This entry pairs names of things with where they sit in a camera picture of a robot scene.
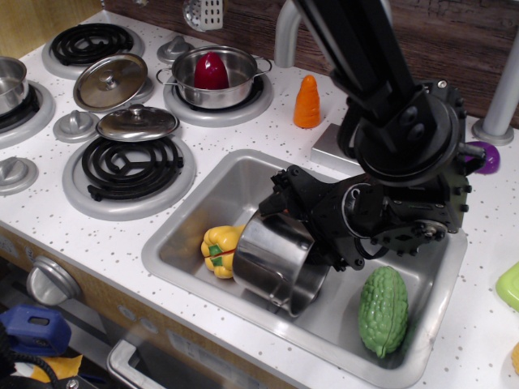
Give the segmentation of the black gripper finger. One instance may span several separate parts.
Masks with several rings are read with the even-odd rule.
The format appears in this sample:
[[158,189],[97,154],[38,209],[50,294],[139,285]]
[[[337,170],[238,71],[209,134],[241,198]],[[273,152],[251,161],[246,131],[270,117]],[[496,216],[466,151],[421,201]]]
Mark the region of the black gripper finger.
[[261,216],[269,216],[285,211],[285,197],[282,193],[273,193],[259,204]]

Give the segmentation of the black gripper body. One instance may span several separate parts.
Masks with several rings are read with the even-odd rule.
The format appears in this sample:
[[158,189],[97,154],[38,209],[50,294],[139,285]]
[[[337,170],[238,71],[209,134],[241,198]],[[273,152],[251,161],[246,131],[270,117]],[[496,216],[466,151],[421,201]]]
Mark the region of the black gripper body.
[[278,171],[271,180],[272,193],[285,197],[282,213],[300,221],[313,238],[310,265],[336,271],[364,268],[364,258],[345,222],[342,183],[322,182],[297,165]]

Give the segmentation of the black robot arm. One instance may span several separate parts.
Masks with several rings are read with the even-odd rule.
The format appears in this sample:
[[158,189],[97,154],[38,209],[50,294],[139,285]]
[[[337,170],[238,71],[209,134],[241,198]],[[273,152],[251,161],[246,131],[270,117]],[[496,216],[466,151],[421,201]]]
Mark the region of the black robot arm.
[[287,66],[305,24],[347,95],[338,145],[362,174],[326,184],[297,166],[279,172],[262,216],[286,214],[315,240],[315,264],[338,271],[379,254],[416,255],[457,233],[468,210],[468,176],[484,152],[465,142],[457,89],[416,81],[384,1],[288,1],[278,18],[275,61]]

